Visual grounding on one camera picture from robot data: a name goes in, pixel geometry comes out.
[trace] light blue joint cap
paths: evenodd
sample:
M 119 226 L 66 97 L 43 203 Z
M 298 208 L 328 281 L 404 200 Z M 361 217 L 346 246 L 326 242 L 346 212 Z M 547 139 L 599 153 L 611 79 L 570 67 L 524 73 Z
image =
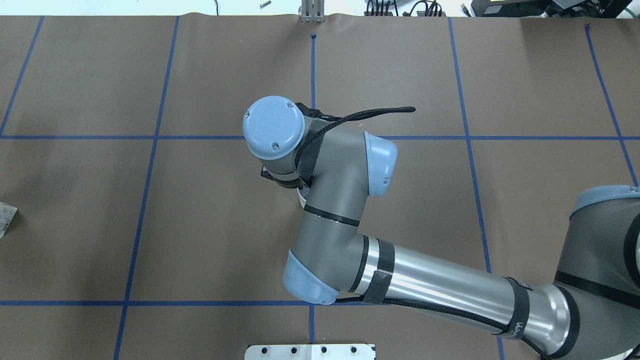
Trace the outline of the light blue joint cap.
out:
M 305 117 L 286 97 L 267 96 L 246 111 L 242 130 L 253 155 L 277 160 L 291 153 L 302 140 Z
M 571 212 L 571 216 L 569 218 L 571 218 L 576 211 L 584 208 L 585 206 L 607 200 L 631 197 L 640 197 L 640 188 L 628 185 L 607 185 L 590 188 L 580 194 L 578 200 L 575 202 L 575 208 Z
M 398 148 L 389 140 L 364 132 L 369 170 L 369 196 L 381 197 L 387 192 L 394 173 Z
M 291 295 L 311 304 L 329 305 L 335 302 L 340 293 L 318 279 L 305 268 L 289 250 L 289 259 L 284 268 L 282 283 Z

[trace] sticker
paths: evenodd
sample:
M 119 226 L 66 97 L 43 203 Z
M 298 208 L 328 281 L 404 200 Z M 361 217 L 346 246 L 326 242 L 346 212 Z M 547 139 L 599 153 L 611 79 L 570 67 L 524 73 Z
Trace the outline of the sticker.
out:
M 484 15 L 488 15 L 490 13 L 498 13 L 501 8 L 502 5 L 487 6 L 486 9 L 484 9 Z
M 18 209 L 13 206 L 0 202 L 0 238 L 4 236 L 4 232 L 9 228 L 11 219 L 13 219 L 16 211 Z

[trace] black velcro strap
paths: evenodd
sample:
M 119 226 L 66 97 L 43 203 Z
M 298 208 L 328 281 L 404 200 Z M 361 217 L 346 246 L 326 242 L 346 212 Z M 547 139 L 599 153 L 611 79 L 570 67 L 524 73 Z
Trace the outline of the black velcro strap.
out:
M 627 230 L 625 244 L 623 247 L 625 266 L 627 267 L 629 276 L 631 276 L 631 279 L 634 281 L 636 286 L 640 288 L 640 269 L 638 269 L 636 261 L 638 234 L 640 234 L 640 214 L 638 214 L 634 221 L 631 222 L 631 226 L 629 226 L 629 230 Z
M 364 295 L 362 302 L 366 304 L 380 305 L 385 300 L 391 277 L 394 274 L 396 263 L 396 249 L 394 244 L 378 239 L 380 245 L 380 257 L 378 258 L 378 269 L 373 273 L 369 289 Z
M 575 302 L 571 293 L 562 286 L 556 285 L 556 288 L 560 290 L 562 295 L 566 300 L 566 303 L 569 307 L 569 333 L 564 340 L 562 346 L 558 349 L 558 351 L 549 355 L 552 359 L 559 359 L 561 357 L 566 356 L 571 352 L 575 342 L 578 340 L 578 335 L 580 334 L 580 310 L 578 309 L 578 304 Z
M 578 288 L 588 293 L 640 310 L 640 296 L 638 295 L 627 293 L 626 291 L 599 284 L 595 281 L 583 279 L 562 271 L 556 272 L 556 281 L 563 282 L 567 285 L 573 286 L 574 288 Z
M 320 119 L 314 119 L 309 126 L 309 130 L 307 131 L 307 136 L 305 140 L 314 136 L 320 129 L 324 128 L 327 125 L 327 122 Z M 309 143 L 307 148 L 305 149 L 304 155 L 300 158 L 300 162 L 296 164 L 298 166 L 298 175 L 300 179 L 307 184 L 308 187 L 311 187 L 311 176 L 314 173 L 314 169 L 316 168 L 316 161 L 318 160 L 318 155 L 320 154 L 320 146 L 322 146 L 322 141 L 324 139 L 324 135 L 318 137 L 318 139 L 314 142 Z
M 367 256 L 369 255 L 369 237 L 367 235 L 362 235 L 364 238 L 364 246 L 362 247 L 362 257 L 360 258 L 360 267 L 358 268 L 358 273 L 356 274 L 356 279 L 353 281 L 353 285 L 351 285 L 351 289 L 349 289 L 350 293 L 353 293 L 358 288 L 360 284 L 360 280 L 362 280 L 362 274 L 364 274 L 364 267 L 367 265 Z
M 316 209 L 313 206 L 309 206 L 308 204 L 305 205 L 305 211 L 308 212 L 308 213 L 311 213 L 313 215 L 317 215 L 319 217 L 323 217 L 323 218 L 326 218 L 326 219 L 329 219 L 329 220 L 341 222 L 341 223 L 346 224 L 346 225 L 351 225 L 351 226 L 355 226 L 355 227 L 360 226 L 360 222 L 357 221 L 357 220 L 353 220 L 352 218 L 342 217 L 340 215 L 336 215 L 334 213 L 330 213 L 330 212 L 325 211 L 325 210 Z
M 511 321 L 507 324 L 507 330 L 503 331 L 498 335 L 507 339 L 522 339 L 524 335 L 524 329 L 527 327 L 527 322 L 529 321 L 529 293 L 527 288 L 524 285 L 521 285 L 519 281 L 512 277 L 505 277 L 507 281 L 511 284 L 513 288 L 513 315 L 511 315 Z

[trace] blue tape line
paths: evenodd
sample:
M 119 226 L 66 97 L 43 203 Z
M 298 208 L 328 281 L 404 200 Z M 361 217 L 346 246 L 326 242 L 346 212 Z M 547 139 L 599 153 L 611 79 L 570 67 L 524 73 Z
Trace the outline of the blue tape line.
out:
M 0 300 L 0 306 L 126 306 L 126 307 L 234 307 L 234 306 L 315 306 L 302 300 Z M 362 302 L 334 303 L 326 306 L 372 306 Z
M 309 343 L 313 344 L 316 340 L 316 307 L 309 305 Z
M 311 107 L 316 108 L 316 33 L 311 33 Z
M 0 306 L 123 306 L 124 301 L 99 300 L 0 300 Z
M 449 21 L 449 38 L 451 39 L 451 51 L 453 53 L 453 65 L 456 69 L 456 81 L 458 82 L 458 97 L 460 98 L 460 110 L 462 111 L 462 123 L 465 126 L 465 137 L 467 138 L 467 154 L 469 156 L 469 165 L 471 166 L 471 178 L 474 184 L 474 195 L 476 196 L 476 210 L 478 213 L 478 222 L 482 233 L 482 246 L 484 251 L 484 265 L 487 272 L 491 272 L 491 259 L 489 258 L 489 246 L 486 242 L 486 231 L 484 229 L 484 216 L 482 213 L 482 203 L 480 202 L 480 190 L 478 189 L 478 180 L 476 176 L 476 164 L 474 161 L 473 148 L 471 148 L 471 137 L 469 135 L 469 124 L 467 122 L 467 109 L 465 107 L 465 97 L 462 92 L 462 81 L 460 80 L 460 67 L 458 65 L 458 53 L 456 51 L 456 41 L 453 35 L 453 23 L 451 18 Z
M 591 59 L 593 60 L 593 66 L 596 69 L 596 74 L 598 75 L 598 80 L 600 82 L 600 87 L 602 88 L 602 93 L 604 94 L 604 99 L 607 101 L 609 114 L 611 115 L 613 126 L 616 128 L 616 133 L 618 134 L 618 139 L 620 140 L 620 147 L 622 148 L 622 153 L 625 155 L 625 161 L 627 162 L 627 167 L 629 168 L 629 174 L 631 174 L 631 180 L 634 182 L 634 186 L 638 186 L 638 180 L 636 179 L 636 172 L 634 172 L 634 167 L 633 165 L 631 165 L 631 159 L 629 158 L 629 153 L 627 152 L 625 141 L 622 138 L 622 132 L 620 131 L 620 126 L 618 125 L 618 119 L 616 119 L 616 113 L 613 111 L 613 105 L 611 104 L 607 87 L 604 85 L 604 80 L 602 79 L 602 73 L 600 72 L 600 66 L 598 66 L 598 59 L 596 59 L 596 52 L 593 49 L 593 42 L 591 41 L 590 29 L 591 29 L 591 24 L 586 24 L 584 26 L 584 32 L 587 35 L 587 43 L 589 44 L 589 50 L 591 51 Z
M 502 338 L 496 337 L 498 341 L 498 356 L 500 360 L 504 360 L 504 346 L 502 345 Z
M 311 33 L 311 108 L 316 108 L 316 33 Z M 309 305 L 309 343 L 316 337 L 316 308 Z
M 171 40 L 171 49 L 169 50 L 169 59 L 166 63 L 166 72 L 164 74 L 164 85 L 162 89 L 162 96 L 160 98 L 160 106 L 158 108 L 158 117 L 156 121 L 156 132 L 154 135 L 154 143 L 151 146 L 151 155 L 149 156 L 149 166 L 147 169 L 147 179 L 145 181 L 145 189 L 142 194 L 142 204 L 140 206 L 140 216 L 138 218 L 138 228 L 136 230 L 136 238 L 133 243 L 133 251 L 131 254 L 131 264 L 129 265 L 129 276 L 127 278 L 127 287 L 125 289 L 124 301 L 125 304 L 122 307 L 122 314 L 120 315 L 120 326 L 118 328 L 118 337 L 116 339 L 116 347 L 113 353 L 113 360 L 118 360 L 120 357 L 120 346 L 122 345 L 122 336 L 124 334 L 124 326 L 127 320 L 127 302 L 131 296 L 131 285 L 133 283 L 133 274 L 136 269 L 136 260 L 138 258 L 138 246 L 140 245 L 140 235 L 142 233 L 142 224 L 145 220 L 145 210 L 147 208 L 147 197 L 149 194 L 149 186 L 151 184 L 151 174 L 154 170 L 154 160 L 156 158 L 156 149 L 158 144 L 158 136 L 160 135 L 160 125 L 162 124 L 162 115 L 164 110 L 164 100 L 166 99 L 166 89 L 169 86 L 169 76 L 171 74 L 171 64 L 173 61 L 173 51 L 175 50 L 175 39 L 178 35 L 178 25 L 180 24 L 180 17 L 175 17 L 175 24 L 173 25 L 173 37 Z
M 153 140 L 153 135 L 3 135 L 12 140 Z
M 160 140 L 244 140 L 242 135 L 159 135 Z
M 40 34 L 40 29 L 42 28 L 42 22 L 44 21 L 44 16 L 40 17 L 38 21 L 38 26 L 36 27 L 35 33 L 33 33 L 33 38 L 31 39 L 31 45 L 29 45 L 29 51 L 27 51 L 27 56 L 24 58 L 24 62 L 22 63 L 22 68 L 20 69 L 20 74 L 18 75 L 18 80 L 15 81 L 15 86 L 13 87 L 13 92 L 11 94 L 11 98 L 9 98 L 9 103 L 6 106 L 6 111 L 4 112 L 4 117 L 2 119 L 2 124 L 0 124 L 0 135 L 4 133 L 4 127 L 6 126 L 7 120 L 9 120 L 9 114 L 11 113 L 11 107 L 13 106 L 13 102 L 15 100 L 15 96 L 18 94 L 18 89 L 20 88 L 20 83 L 22 82 L 22 77 L 24 76 L 24 71 L 27 69 L 27 64 L 29 63 L 29 59 L 31 58 L 31 53 L 33 52 L 33 48 L 36 45 L 36 40 L 38 39 L 38 34 Z
M 618 136 L 547 136 L 547 135 L 383 135 L 387 140 L 589 140 L 619 141 Z M 244 140 L 242 135 L 0 135 L 7 140 Z M 640 136 L 622 136 L 623 140 L 640 140 Z

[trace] white metal plate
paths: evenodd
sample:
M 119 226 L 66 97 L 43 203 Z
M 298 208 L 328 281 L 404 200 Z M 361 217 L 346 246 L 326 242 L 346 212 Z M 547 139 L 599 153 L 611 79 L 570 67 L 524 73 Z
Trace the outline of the white metal plate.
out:
M 252 345 L 244 360 L 376 360 L 373 344 Z

